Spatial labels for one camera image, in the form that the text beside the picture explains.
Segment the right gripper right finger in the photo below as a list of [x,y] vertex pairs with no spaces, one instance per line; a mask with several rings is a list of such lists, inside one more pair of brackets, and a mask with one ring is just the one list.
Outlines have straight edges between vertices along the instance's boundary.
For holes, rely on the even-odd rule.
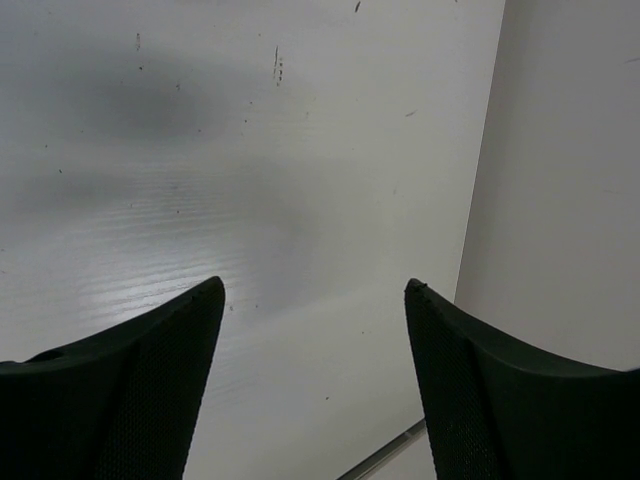
[[639,373],[534,347],[410,280],[404,294],[440,479],[635,479]]

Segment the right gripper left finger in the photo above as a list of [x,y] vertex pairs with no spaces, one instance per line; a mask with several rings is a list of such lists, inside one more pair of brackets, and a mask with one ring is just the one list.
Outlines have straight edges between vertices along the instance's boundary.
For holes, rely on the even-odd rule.
[[221,279],[1,366],[5,479],[179,479],[225,306]]

